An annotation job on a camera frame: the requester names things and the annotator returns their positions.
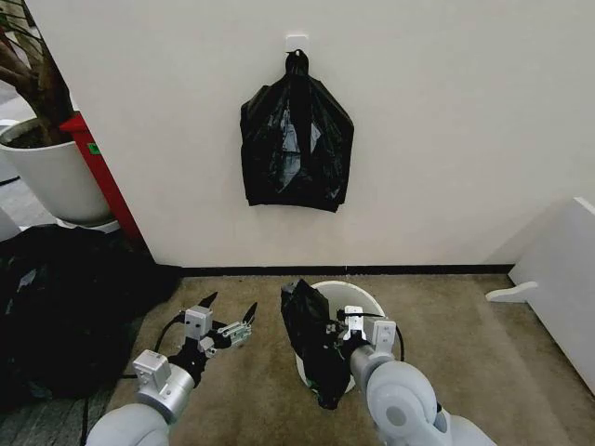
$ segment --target white trash can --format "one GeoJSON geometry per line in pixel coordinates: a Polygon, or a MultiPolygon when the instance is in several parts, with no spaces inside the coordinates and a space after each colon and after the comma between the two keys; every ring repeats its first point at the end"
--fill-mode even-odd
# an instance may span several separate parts
{"type": "MultiPolygon", "coordinates": [[[[346,305],[354,305],[362,307],[364,313],[372,313],[380,316],[385,316],[382,307],[378,302],[365,290],[352,283],[341,281],[318,282],[311,286],[316,288],[328,300],[328,311],[331,319],[337,318],[337,310],[345,308],[346,305]]],[[[296,366],[299,377],[307,386],[308,380],[304,373],[304,362],[296,355],[296,366]]],[[[347,385],[345,393],[349,392],[355,386],[353,376],[350,383],[347,385]]]]}

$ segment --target brown carpet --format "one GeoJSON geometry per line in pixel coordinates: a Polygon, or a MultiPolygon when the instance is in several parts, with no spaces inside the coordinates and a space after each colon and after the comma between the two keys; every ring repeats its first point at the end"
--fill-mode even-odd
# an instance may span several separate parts
{"type": "MultiPolygon", "coordinates": [[[[279,311],[280,287],[294,279],[187,279],[146,317],[133,358],[152,348],[180,309],[214,291],[220,321],[238,320],[258,301],[251,339],[207,364],[172,445],[378,445],[357,390],[328,412],[299,380],[279,311]]],[[[470,418],[499,445],[595,444],[595,400],[533,311],[485,301],[485,292],[510,286],[506,276],[305,279],[344,280],[371,293],[399,323],[407,361],[430,379],[442,405],[470,418]]],[[[180,339],[181,327],[171,330],[162,353],[173,353],[180,339]]],[[[110,408],[132,402],[135,388],[121,381],[110,408]]]]}

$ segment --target black plastic bag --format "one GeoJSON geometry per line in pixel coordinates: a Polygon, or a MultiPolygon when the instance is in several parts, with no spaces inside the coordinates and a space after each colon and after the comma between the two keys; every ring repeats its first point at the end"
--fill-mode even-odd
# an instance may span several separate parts
{"type": "Polygon", "coordinates": [[[338,343],[337,325],[328,314],[328,300],[304,280],[281,289],[281,313],[291,347],[304,362],[304,374],[318,404],[336,409],[350,382],[350,366],[338,343]]]}
{"type": "Polygon", "coordinates": [[[83,397],[117,379],[139,318],[175,291],[119,232],[38,226],[0,243],[0,405],[83,397]]]}
{"type": "Polygon", "coordinates": [[[286,73],[242,106],[242,168],[249,204],[336,212],[345,202],[353,123],[324,85],[308,76],[303,51],[286,73]]]}

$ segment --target white planter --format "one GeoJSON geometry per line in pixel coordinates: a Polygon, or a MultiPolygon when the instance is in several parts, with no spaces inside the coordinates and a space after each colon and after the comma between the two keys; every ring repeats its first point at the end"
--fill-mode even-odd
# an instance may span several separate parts
{"type": "Polygon", "coordinates": [[[77,225],[97,226],[113,219],[76,143],[38,149],[13,149],[5,145],[35,127],[36,122],[32,119],[2,130],[0,151],[37,199],[53,216],[77,225]]]}
{"type": "MultiPolygon", "coordinates": [[[[1,119],[0,130],[18,123],[19,121],[13,121],[12,119],[1,119]]],[[[0,151],[0,184],[6,183],[7,181],[15,179],[18,176],[19,174],[17,173],[17,169],[13,167],[6,156],[0,151]]]]}
{"type": "MultiPolygon", "coordinates": [[[[312,288],[317,289],[328,300],[328,312],[331,319],[337,316],[337,310],[345,308],[347,305],[354,305],[362,307],[364,313],[378,314],[384,316],[384,310],[378,302],[367,291],[363,290],[353,283],[341,281],[327,281],[318,282],[312,285],[312,288]]],[[[304,362],[296,355],[297,372],[302,382],[307,386],[308,379],[304,372],[304,362]]],[[[353,376],[350,378],[350,383],[345,389],[345,393],[349,392],[355,387],[353,376]]]]}

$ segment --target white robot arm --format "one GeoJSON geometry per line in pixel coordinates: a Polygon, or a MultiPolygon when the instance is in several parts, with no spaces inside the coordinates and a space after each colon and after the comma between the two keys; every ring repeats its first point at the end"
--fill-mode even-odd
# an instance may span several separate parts
{"type": "Polygon", "coordinates": [[[369,344],[353,351],[350,369],[365,395],[368,411],[384,444],[496,446],[471,421],[442,408],[423,373],[413,365],[394,359],[391,354],[396,334],[394,321],[364,320],[358,314],[363,314],[362,308],[345,308],[348,331],[351,331],[350,336],[363,331],[361,338],[367,337],[369,344]]]}
{"type": "Polygon", "coordinates": [[[252,334],[254,304],[242,321],[224,325],[213,321],[209,308],[217,294],[188,308],[170,322],[184,323],[185,341],[181,351],[170,358],[144,350],[133,362],[139,381],[138,403],[106,413],[93,426],[87,446],[167,446],[169,431],[181,416],[192,390],[198,386],[206,361],[221,348],[243,344],[252,334]]]}

